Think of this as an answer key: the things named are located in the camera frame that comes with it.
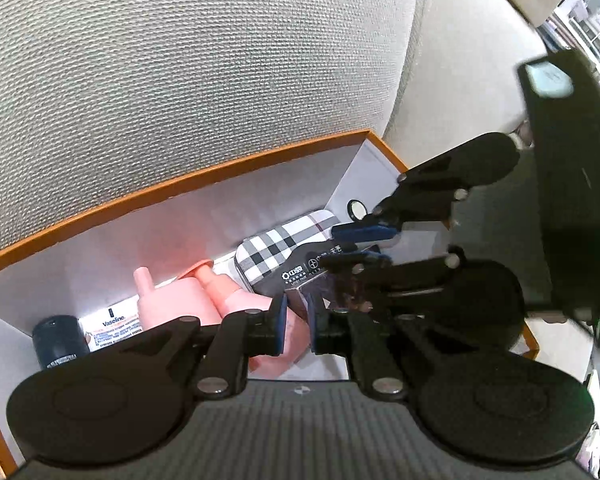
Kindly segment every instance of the circular mount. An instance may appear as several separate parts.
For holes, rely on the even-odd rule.
[[[449,358],[419,388],[416,405],[442,443],[501,465],[563,460],[593,420],[593,403],[578,381],[514,354]]]
[[[78,359],[36,374],[11,394],[7,419],[26,456],[119,463],[158,446],[184,412],[184,394],[146,356]]]

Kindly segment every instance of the gray fabric cushion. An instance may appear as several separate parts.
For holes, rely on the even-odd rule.
[[[382,133],[415,0],[0,0],[0,249],[213,164]]]
[[[507,0],[424,0],[416,28],[384,134],[408,166],[520,124],[516,69],[546,49]]]

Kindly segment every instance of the pink bottle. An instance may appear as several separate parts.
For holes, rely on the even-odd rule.
[[[205,289],[196,278],[177,280],[155,288],[146,267],[134,271],[138,289],[138,317],[142,330],[149,330],[180,316],[196,316],[204,325],[220,324],[222,319]]]
[[[222,317],[248,308],[269,309],[271,298],[247,292],[227,274],[216,274],[212,269],[213,264],[211,260],[201,260],[187,269],[178,279],[190,279],[190,276],[195,276]],[[252,357],[249,359],[249,370],[256,372],[260,377],[275,379],[291,368],[294,361],[309,346],[309,342],[309,326],[288,308],[285,348],[282,354],[278,357],[262,355]]]

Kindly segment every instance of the logo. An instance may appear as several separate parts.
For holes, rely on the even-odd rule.
[[[282,279],[288,280],[289,278],[295,276],[296,274],[299,274],[300,272],[302,272],[302,266],[298,265],[295,269],[291,269],[289,272],[283,272]]]
[[[122,321],[123,319],[125,319],[124,316],[120,316],[120,317],[115,317],[113,319],[109,319],[108,321],[104,321],[102,324],[104,326],[109,326],[109,325],[113,325],[114,323],[117,323],[119,321]]]
[[[294,388],[294,393],[298,394],[298,395],[306,395],[311,391],[311,388],[309,388],[308,386],[304,386],[304,384],[301,384],[300,386],[296,386]]]

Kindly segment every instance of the screw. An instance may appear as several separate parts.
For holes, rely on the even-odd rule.
[[[396,379],[395,377],[382,377],[380,379],[376,379],[372,386],[376,392],[379,394],[399,394],[404,388],[404,384],[400,379]]]
[[[445,265],[449,269],[457,269],[460,266],[460,256],[455,253],[448,254],[445,258]]]
[[[205,377],[198,381],[198,389],[204,394],[221,394],[229,383],[221,377]]]
[[[454,191],[454,199],[455,200],[466,200],[466,198],[469,196],[469,192],[465,189],[456,189]]]

